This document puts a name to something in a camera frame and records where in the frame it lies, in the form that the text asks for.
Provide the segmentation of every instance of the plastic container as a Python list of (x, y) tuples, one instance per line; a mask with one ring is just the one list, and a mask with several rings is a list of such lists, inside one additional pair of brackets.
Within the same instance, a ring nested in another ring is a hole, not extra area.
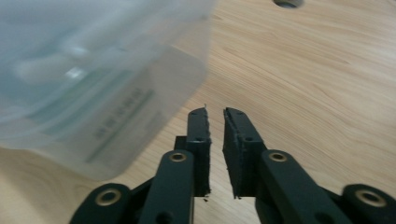
[(205, 79), (213, 0), (0, 0), (0, 147), (120, 174)]

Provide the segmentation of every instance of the clear plastic bin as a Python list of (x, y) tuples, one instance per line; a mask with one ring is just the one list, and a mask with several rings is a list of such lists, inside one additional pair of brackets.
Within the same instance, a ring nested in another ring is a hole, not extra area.
[(205, 79), (213, 0), (0, 0), (0, 147), (120, 174)]

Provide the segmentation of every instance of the light wood tabletop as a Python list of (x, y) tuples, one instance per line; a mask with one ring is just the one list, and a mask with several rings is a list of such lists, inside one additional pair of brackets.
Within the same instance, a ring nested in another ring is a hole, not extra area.
[(0, 223), (67, 223), (94, 188), (154, 176), (207, 105), (208, 202), (195, 223), (259, 223), (254, 199), (235, 200), (222, 155), (222, 110), (246, 112), (269, 148), (291, 154), (322, 187), (364, 183), (396, 197), (396, 1), (219, 0), (208, 78), (122, 175), (91, 181), (41, 157), (0, 150)]

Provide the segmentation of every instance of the screw hole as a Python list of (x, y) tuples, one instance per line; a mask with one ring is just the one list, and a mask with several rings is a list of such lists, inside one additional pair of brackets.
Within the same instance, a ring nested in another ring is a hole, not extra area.
[(315, 213), (315, 218), (320, 224), (333, 224), (334, 219), (326, 213)]
[(170, 156), (171, 161), (184, 161), (187, 159), (186, 155), (182, 153), (174, 153)]
[(170, 212), (161, 212), (155, 218), (158, 224), (169, 224), (172, 223), (173, 216)]
[(281, 153), (274, 152), (270, 154), (270, 159), (273, 161), (286, 161), (288, 158)]
[(355, 192), (356, 197), (364, 203), (367, 203), (374, 207), (384, 207), (387, 205), (387, 202), (384, 198), (379, 196), (378, 194), (368, 190), (368, 189), (360, 189)]
[(100, 206), (109, 206), (116, 203), (121, 198), (121, 193), (117, 189), (105, 189), (98, 196), (95, 202)]
[(283, 8), (297, 8), (303, 5), (304, 0), (273, 0), (274, 3)]

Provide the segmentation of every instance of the wooden surface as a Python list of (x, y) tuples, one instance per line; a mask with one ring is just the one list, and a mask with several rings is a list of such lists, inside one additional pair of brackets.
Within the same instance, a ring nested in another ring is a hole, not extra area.
[[(396, 2), (220, 0), (206, 83), (144, 153), (111, 180), (136, 187), (155, 174), (190, 110), (207, 104), (211, 188), (195, 223), (259, 223), (234, 200), (222, 156), (226, 106), (245, 111), (269, 148), (288, 151), (323, 187), (366, 183), (396, 197)], [(22, 151), (0, 150), (0, 223), (67, 223), (102, 183)]]

